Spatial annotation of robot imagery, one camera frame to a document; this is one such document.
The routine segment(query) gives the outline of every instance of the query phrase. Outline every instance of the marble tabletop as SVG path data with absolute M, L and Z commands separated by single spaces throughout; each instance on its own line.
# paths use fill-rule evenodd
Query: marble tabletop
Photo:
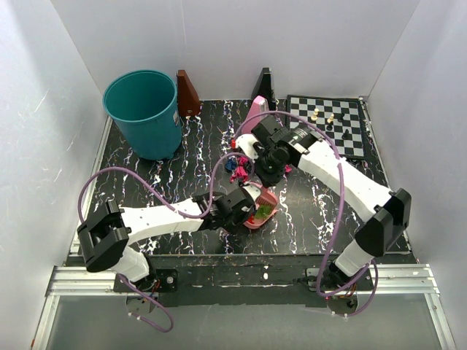
M 235 130 L 245 119 L 249 100 L 203 101 L 201 114 L 182 121 L 182 143 L 171 160 L 148 161 L 138 158 L 113 123 L 104 150 L 101 168 L 123 166 L 136 171 L 168 201 L 183 201 L 207 191 L 210 174 L 221 155 L 231 151 Z M 285 100 L 278 103 L 285 110 Z M 371 137 L 368 121 L 363 142 L 366 160 L 351 163 L 374 181 L 387 185 L 380 159 Z M 236 188 L 230 174 L 220 168 L 215 175 L 215 190 L 225 193 Z M 243 227 L 235 233 L 216 231 L 173 233 L 137 246 L 148 254 L 322 254 L 328 244 L 337 215 L 339 197 L 315 177 L 294 169 L 274 187 L 280 200 L 275 217 L 258 230 Z M 112 172 L 97 179 L 90 211 L 114 199 L 120 206 L 157 206 L 159 202 L 140 183 L 124 173 Z M 349 207 L 344 207 L 337 253 L 351 242 L 362 222 Z M 409 251 L 401 236 L 392 252 Z

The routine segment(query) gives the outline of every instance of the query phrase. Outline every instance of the white sticker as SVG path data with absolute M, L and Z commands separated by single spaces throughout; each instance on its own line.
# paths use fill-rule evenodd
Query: white sticker
M 178 113 L 177 111 L 175 111 L 174 113 L 174 123 L 175 123 L 175 126 L 178 126 L 178 122 L 179 122 L 179 118 L 178 118 Z

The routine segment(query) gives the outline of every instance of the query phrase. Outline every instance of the robotic arm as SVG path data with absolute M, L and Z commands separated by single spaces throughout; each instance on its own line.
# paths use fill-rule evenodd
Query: robotic arm
M 392 192 L 363 175 L 345 160 L 337 160 L 331 148 L 308 129 L 289 131 L 274 117 L 261 120 L 236 140 L 236 148 L 254 160 L 255 173 L 264 187 L 280 182 L 290 164 L 316 176 L 339 193 L 341 162 L 345 173 L 345 200 L 356 210 L 365 225 L 355 239 L 325 272 L 325 284 L 342 286 L 374 257 L 382 256 L 409 224 L 411 196 L 400 189 Z M 166 206 L 143 209 L 118 208 L 113 201 L 100 206 L 78 228 L 78 236 L 88 271 L 112 269 L 138 284 L 151 275 L 146 257 L 130 247 L 149 237 L 177 231 L 225 228 L 235 231 L 253 214 L 260 195 L 256 186 L 243 185 L 227 195 L 215 193 L 208 215 L 202 219 L 184 218 L 178 212 L 201 214 L 209 195 L 200 195 Z

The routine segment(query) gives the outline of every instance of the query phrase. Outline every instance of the brown bookend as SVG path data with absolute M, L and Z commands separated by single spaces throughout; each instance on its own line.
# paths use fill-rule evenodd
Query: brown bookend
M 182 117 L 198 115 L 201 111 L 198 93 L 196 92 L 187 72 L 180 69 L 177 72 L 178 114 Z

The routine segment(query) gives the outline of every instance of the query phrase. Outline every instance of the teal trash can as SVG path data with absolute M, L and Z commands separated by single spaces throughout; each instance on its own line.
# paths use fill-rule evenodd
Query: teal trash can
M 160 71 L 132 71 L 105 90 L 104 108 L 135 153 L 144 159 L 172 158 L 182 141 L 177 86 Z

